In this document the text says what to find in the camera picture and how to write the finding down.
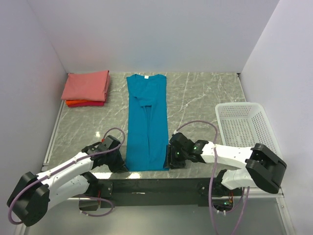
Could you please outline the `teal blue t shirt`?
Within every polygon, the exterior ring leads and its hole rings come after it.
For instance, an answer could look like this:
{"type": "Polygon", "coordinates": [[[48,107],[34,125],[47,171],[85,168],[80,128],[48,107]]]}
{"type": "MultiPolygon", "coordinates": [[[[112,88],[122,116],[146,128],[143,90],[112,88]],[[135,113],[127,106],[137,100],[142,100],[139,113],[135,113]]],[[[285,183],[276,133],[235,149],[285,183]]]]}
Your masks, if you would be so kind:
{"type": "Polygon", "coordinates": [[[127,77],[129,92],[126,166],[129,171],[164,170],[168,145],[165,75],[127,77]]]}

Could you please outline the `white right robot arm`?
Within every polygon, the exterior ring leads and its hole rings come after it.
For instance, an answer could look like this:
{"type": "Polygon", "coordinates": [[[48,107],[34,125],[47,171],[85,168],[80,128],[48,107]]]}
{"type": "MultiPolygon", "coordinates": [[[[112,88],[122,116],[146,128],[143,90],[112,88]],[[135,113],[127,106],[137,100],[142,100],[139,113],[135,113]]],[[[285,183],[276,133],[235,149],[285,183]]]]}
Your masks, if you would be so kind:
{"type": "Polygon", "coordinates": [[[177,132],[167,145],[164,168],[184,168],[186,161],[233,167],[233,170],[221,170],[214,177],[212,194],[216,197],[227,195],[231,190],[248,187],[277,194],[287,169],[287,164],[264,144],[233,147],[205,140],[192,142],[177,132]]]}

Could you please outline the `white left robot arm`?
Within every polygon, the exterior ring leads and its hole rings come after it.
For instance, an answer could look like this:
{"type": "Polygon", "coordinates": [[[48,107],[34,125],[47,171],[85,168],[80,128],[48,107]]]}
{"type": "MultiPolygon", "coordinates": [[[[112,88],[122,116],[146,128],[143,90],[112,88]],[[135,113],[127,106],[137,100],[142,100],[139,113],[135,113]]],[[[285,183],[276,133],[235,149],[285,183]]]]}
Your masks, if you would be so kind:
{"type": "Polygon", "coordinates": [[[10,223],[32,226],[49,209],[74,196],[94,200],[97,204],[106,202],[113,210],[113,202],[101,197],[103,186],[91,170],[107,165],[112,173],[126,172],[119,151],[122,144],[122,141],[109,135],[84,147],[74,157],[51,170],[38,174],[25,173],[7,201],[10,223]]]}

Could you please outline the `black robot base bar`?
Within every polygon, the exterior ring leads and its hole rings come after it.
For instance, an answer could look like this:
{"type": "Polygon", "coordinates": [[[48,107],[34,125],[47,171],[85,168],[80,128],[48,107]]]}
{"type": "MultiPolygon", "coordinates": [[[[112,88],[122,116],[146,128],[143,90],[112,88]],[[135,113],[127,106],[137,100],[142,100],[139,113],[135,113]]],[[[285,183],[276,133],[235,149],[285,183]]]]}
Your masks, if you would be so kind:
{"type": "Polygon", "coordinates": [[[208,206],[209,178],[100,179],[83,196],[100,196],[115,206],[208,206]]]}

